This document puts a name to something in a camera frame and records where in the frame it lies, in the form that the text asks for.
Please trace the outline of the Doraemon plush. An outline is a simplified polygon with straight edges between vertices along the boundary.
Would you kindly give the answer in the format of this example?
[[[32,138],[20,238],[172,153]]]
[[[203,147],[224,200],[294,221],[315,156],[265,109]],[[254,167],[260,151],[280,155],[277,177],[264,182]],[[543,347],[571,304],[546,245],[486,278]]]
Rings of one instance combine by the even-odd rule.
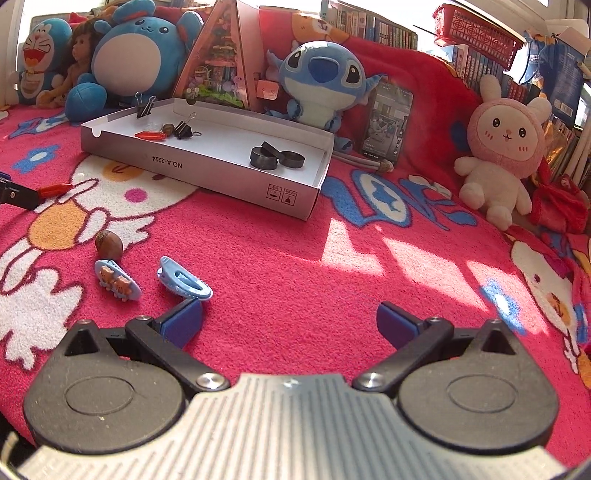
[[[20,67],[7,77],[8,105],[35,105],[41,93],[63,82],[59,70],[71,35],[70,25],[61,18],[43,20],[31,30],[19,55]]]

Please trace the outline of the black round puck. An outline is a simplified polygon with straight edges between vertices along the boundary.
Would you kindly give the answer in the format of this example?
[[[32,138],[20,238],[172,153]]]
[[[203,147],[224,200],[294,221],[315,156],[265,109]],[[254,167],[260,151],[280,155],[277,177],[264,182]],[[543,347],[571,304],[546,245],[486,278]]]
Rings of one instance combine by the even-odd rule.
[[[263,147],[253,147],[249,154],[249,163],[259,170],[274,170],[279,163],[276,156]]]

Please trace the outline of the blue round mouse plush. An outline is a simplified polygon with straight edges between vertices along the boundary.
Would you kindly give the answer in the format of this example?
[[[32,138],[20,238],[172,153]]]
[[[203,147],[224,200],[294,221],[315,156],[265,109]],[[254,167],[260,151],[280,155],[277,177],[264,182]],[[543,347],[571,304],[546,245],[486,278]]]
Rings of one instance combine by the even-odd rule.
[[[79,77],[66,96],[64,113],[84,123],[119,108],[139,107],[152,97],[167,97],[204,27],[194,11],[171,23],[155,15],[152,1],[128,1],[108,20],[94,22],[101,38],[90,72]]]

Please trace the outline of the pink triangular toy box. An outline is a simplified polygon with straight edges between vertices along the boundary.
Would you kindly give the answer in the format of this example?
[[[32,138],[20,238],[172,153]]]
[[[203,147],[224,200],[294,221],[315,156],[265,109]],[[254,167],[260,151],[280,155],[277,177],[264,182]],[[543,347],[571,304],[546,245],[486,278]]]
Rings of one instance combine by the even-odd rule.
[[[263,113],[279,85],[266,79],[259,9],[245,1],[217,1],[187,57],[173,96]]]

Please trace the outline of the blue bear hair clip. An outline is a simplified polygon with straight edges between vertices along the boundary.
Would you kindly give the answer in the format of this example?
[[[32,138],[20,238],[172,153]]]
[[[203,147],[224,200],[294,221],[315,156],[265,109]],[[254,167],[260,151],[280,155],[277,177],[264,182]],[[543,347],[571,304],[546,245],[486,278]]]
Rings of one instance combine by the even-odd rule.
[[[97,260],[94,273],[99,285],[123,301],[137,301],[141,296],[139,285],[113,260]]]

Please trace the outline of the red cartoon blanket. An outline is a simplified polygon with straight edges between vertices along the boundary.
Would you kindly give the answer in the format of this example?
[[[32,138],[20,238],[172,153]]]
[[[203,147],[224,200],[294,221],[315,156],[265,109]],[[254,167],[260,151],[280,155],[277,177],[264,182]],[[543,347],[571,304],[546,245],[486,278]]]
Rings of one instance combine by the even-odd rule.
[[[71,183],[34,211],[1,209],[1,412],[26,428],[22,402],[67,328],[158,315],[176,297],[157,280],[169,256],[211,285],[190,353],[245,372],[346,377],[387,356],[376,310],[390,301],[461,327],[504,320],[551,379],[560,414],[549,443],[574,465],[590,453],[590,239],[499,232],[459,200],[453,162],[478,97],[443,62],[363,47],[414,91],[414,124],[396,169],[329,167],[306,221],[85,154],[61,112],[8,110],[1,169],[29,187]],[[139,285],[123,302],[99,285],[94,238],[117,234],[117,264]]]

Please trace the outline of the light blue hair clip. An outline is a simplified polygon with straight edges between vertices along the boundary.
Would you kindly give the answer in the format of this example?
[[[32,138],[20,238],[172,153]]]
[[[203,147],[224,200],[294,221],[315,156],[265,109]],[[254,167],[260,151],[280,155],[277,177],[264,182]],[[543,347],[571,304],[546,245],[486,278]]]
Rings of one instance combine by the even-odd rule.
[[[211,286],[168,256],[160,258],[156,275],[167,290],[185,299],[207,301],[213,296]]]

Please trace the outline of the white cardboard box tray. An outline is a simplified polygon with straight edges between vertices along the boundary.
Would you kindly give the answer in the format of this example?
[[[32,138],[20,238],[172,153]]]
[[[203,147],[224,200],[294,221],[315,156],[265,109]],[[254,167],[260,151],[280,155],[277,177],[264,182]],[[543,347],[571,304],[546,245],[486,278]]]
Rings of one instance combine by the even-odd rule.
[[[176,126],[191,113],[200,136],[164,141],[134,137],[140,131]],[[277,150],[304,155],[298,169],[279,165],[259,170],[249,163],[250,150],[269,142]],[[153,173],[235,197],[285,215],[307,220],[317,202],[332,159],[334,136],[315,127],[249,110],[211,103],[187,104],[180,98],[154,103],[151,113],[136,118],[128,108],[81,126],[84,151]]]

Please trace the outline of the brown walnut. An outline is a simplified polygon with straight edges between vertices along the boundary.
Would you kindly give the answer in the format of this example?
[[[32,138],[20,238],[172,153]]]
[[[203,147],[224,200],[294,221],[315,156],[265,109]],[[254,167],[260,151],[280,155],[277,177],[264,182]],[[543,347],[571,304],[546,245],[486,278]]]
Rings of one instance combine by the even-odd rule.
[[[119,261],[123,254],[123,243],[117,234],[101,230],[94,238],[97,256],[102,260]]]
[[[161,131],[166,137],[169,137],[173,135],[174,129],[175,126],[173,124],[166,123],[162,126]]]

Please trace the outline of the black smartphone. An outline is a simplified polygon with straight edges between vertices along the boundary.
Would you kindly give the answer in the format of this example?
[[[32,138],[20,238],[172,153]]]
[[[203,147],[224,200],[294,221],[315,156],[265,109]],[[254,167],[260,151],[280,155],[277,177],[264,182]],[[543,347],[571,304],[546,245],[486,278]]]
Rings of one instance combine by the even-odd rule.
[[[393,165],[401,154],[414,95],[394,83],[382,80],[370,96],[370,114],[362,153],[388,160]]]

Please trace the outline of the brown haired doll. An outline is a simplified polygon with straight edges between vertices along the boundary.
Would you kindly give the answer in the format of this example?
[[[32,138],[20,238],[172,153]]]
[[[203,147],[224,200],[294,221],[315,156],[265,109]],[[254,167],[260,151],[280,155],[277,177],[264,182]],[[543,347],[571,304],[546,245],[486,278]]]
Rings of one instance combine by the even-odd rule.
[[[42,91],[36,100],[41,108],[56,108],[65,104],[69,91],[77,84],[79,77],[90,71],[94,50],[102,38],[94,24],[97,18],[80,23],[73,30],[68,42],[68,50],[62,62],[63,82],[57,87]]]

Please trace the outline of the small binder clip on box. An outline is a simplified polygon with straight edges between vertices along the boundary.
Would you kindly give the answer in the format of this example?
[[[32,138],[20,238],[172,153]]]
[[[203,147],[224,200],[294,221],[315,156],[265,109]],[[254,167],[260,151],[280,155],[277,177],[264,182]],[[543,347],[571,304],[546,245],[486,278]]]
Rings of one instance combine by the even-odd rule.
[[[142,93],[136,92],[136,118],[139,119],[149,115],[156,100],[157,97],[155,95],[149,95],[147,97],[144,97]]]

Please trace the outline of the pink bunny plush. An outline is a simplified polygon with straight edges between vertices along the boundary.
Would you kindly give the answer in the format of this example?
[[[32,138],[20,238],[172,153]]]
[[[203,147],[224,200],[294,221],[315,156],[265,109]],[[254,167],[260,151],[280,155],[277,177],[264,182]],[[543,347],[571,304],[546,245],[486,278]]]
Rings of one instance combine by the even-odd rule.
[[[532,211],[530,195],[522,180],[534,174],[545,154],[542,124],[551,115],[544,97],[529,103],[504,98],[499,80],[480,80],[483,103],[473,112],[467,130],[469,156],[455,161],[455,172],[464,178],[462,202],[484,212],[501,231],[513,224],[513,213]]]

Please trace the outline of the black binder clip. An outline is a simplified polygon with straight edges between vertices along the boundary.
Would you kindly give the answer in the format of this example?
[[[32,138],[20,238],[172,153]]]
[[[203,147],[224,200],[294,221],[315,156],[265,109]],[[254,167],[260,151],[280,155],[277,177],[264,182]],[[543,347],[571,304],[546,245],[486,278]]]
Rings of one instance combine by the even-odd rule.
[[[194,130],[192,128],[192,126],[190,125],[190,122],[192,120],[195,120],[196,118],[197,118],[197,113],[193,112],[188,117],[186,117],[184,120],[180,121],[174,127],[173,135],[179,140],[188,139],[193,136],[200,136],[201,135],[200,131]]]

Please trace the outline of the red plastic basket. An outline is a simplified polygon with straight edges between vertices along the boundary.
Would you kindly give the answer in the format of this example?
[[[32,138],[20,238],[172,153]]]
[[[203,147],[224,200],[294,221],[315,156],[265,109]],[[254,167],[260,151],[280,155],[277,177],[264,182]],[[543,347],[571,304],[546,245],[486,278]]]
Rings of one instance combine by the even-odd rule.
[[[514,30],[458,4],[444,3],[433,13],[435,43],[466,44],[505,70],[513,66],[525,39]]]

